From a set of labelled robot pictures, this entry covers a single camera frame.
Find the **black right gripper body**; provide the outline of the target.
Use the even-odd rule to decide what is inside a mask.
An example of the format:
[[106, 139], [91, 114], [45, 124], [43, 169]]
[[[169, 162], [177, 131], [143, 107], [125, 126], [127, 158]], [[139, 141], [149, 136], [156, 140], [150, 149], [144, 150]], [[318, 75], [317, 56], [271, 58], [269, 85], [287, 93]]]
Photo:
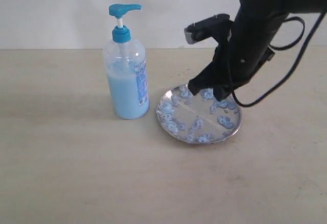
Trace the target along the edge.
[[231, 91], [247, 84], [258, 70], [274, 56], [269, 44], [275, 28], [266, 24], [233, 24], [228, 38], [213, 57], [215, 88]]

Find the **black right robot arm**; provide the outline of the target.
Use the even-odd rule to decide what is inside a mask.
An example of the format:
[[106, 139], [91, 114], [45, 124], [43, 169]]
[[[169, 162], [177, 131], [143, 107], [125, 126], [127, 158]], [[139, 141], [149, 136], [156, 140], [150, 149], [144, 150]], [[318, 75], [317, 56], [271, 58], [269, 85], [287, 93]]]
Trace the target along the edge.
[[188, 82], [193, 94], [211, 88], [221, 101], [247, 84], [274, 55], [272, 39], [290, 14], [326, 15], [326, 0], [239, 0], [234, 20], [217, 14], [187, 26], [186, 41], [213, 38], [218, 43], [209, 65]]

